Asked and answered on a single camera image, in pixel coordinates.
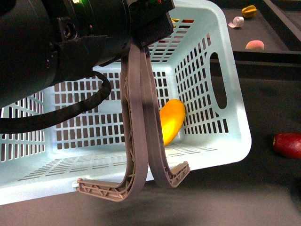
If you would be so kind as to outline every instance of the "basket handle hole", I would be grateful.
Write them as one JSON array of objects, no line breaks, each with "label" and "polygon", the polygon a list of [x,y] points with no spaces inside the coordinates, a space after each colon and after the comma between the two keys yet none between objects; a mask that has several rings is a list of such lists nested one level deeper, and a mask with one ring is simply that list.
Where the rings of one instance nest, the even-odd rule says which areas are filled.
[{"label": "basket handle hole", "polygon": [[224,109],[227,106],[227,96],[217,53],[210,56],[210,74],[216,102],[220,109]]}]

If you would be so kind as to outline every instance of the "peach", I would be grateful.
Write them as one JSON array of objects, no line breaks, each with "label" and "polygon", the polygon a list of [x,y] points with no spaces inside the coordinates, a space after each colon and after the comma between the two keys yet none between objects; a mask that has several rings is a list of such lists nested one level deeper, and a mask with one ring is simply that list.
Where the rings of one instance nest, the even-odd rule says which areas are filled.
[{"label": "peach", "polygon": [[259,40],[253,40],[253,41],[250,41],[246,45],[246,49],[261,49],[261,50],[264,50],[264,43],[262,41],[259,41]]}]

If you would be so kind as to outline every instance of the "black table surface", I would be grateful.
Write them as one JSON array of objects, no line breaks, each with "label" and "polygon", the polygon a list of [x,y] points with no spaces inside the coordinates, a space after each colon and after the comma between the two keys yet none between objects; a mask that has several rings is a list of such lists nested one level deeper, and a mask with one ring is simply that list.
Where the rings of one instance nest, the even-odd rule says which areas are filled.
[{"label": "black table surface", "polygon": [[301,161],[272,151],[274,134],[301,132],[301,82],[240,79],[240,84],[253,139],[244,160],[192,171],[177,189],[147,182],[121,203],[68,193],[2,205],[0,225],[301,225]]}]

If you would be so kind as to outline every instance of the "black cable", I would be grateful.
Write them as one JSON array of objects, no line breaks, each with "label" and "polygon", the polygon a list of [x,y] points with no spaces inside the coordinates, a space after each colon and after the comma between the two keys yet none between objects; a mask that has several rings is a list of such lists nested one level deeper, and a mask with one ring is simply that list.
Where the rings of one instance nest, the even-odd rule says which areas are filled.
[{"label": "black cable", "polygon": [[0,134],[26,133],[46,129],[97,107],[109,96],[111,84],[103,74],[93,73],[103,82],[99,91],[90,98],[45,114],[13,119],[2,118],[0,119]]}]

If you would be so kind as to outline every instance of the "light blue plastic basket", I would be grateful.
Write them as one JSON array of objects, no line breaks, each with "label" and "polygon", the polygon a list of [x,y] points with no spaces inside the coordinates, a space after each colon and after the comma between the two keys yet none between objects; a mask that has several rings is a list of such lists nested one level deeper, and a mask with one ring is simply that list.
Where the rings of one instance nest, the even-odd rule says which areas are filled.
[{"label": "light blue plastic basket", "polygon": [[[242,160],[251,136],[224,14],[205,0],[174,2],[173,34],[150,46],[160,107],[177,98],[187,111],[184,126],[166,147],[167,160],[171,167],[188,161],[191,170]],[[211,81],[213,53],[221,65],[224,109]],[[120,63],[95,70],[112,84],[110,97],[99,107],[44,131],[1,135],[0,204],[75,191],[78,178],[122,180],[127,160]],[[3,108],[1,117],[53,111],[91,96],[99,85],[95,78],[64,82]]]}]

